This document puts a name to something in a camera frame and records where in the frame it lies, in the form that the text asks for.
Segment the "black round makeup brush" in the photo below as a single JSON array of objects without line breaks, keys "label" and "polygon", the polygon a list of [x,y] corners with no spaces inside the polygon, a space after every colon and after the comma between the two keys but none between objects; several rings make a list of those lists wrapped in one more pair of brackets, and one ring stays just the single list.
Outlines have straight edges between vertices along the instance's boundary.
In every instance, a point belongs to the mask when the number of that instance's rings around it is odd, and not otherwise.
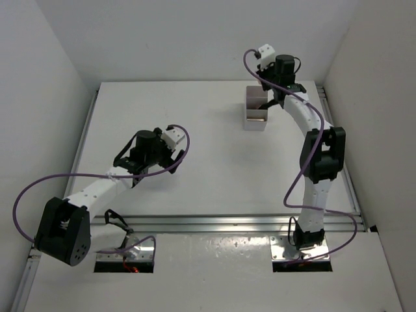
[{"label": "black round makeup brush", "polygon": [[268,110],[269,108],[273,107],[274,105],[278,105],[279,102],[275,99],[268,101],[267,103],[261,104],[257,109],[258,110]]}]

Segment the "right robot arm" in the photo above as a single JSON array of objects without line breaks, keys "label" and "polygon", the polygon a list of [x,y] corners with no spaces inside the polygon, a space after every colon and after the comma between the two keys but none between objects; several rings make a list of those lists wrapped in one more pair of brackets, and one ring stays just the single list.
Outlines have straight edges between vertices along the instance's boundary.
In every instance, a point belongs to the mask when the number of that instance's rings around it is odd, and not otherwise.
[{"label": "right robot arm", "polygon": [[271,90],[273,99],[260,106],[267,110],[279,105],[300,128],[304,143],[300,154],[300,173],[304,180],[304,198],[300,216],[289,242],[297,250],[309,249],[324,240],[324,213],[333,180],[343,169],[346,132],[326,122],[306,98],[306,89],[295,81],[295,66],[300,61],[292,55],[277,55],[263,49],[255,52],[259,61],[256,74],[263,90]]}]

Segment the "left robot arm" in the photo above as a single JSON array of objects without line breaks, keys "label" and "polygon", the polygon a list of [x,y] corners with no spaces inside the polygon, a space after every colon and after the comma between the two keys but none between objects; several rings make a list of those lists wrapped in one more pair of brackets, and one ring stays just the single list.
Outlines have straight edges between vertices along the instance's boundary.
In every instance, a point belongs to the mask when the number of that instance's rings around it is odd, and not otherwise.
[{"label": "left robot arm", "polygon": [[71,267],[78,265],[89,252],[127,255],[133,246],[128,242],[131,227],[111,201],[133,189],[150,168],[161,167],[160,174],[174,174],[188,153],[177,151],[189,133],[180,125],[165,130],[139,130],[115,156],[106,174],[96,175],[89,186],[66,198],[51,198],[45,205],[34,247]]}]

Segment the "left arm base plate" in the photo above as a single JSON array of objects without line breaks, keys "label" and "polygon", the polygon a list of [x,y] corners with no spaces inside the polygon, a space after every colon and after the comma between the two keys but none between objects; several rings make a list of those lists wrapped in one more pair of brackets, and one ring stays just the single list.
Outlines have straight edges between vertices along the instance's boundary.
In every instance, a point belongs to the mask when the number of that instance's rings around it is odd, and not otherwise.
[{"label": "left arm base plate", "polygon": [[152,238],[144,240],[140,244],[138,243],[144,237],[143,236],[131,236],[127,239],[125,247],[135,245],[124,253],[118,254],[104,254],[99,253],[96,255],[97,262],[122,262],[123,258],[127,262],[152,262],[154,252],[154,240]]}]

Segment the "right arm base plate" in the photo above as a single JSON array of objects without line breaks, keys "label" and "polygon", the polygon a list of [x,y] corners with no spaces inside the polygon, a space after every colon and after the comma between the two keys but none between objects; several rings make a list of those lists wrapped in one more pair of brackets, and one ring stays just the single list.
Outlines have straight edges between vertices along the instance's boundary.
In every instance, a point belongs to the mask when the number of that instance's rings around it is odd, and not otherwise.
[{"label": "right arm base plate", "polygon": [[287,262],[296,260],[328,261],[330,257],[326,239],[321,245],[297,250],[295,246],[289,244],[286,236],[270,236],[270,251],[273,262]]}]

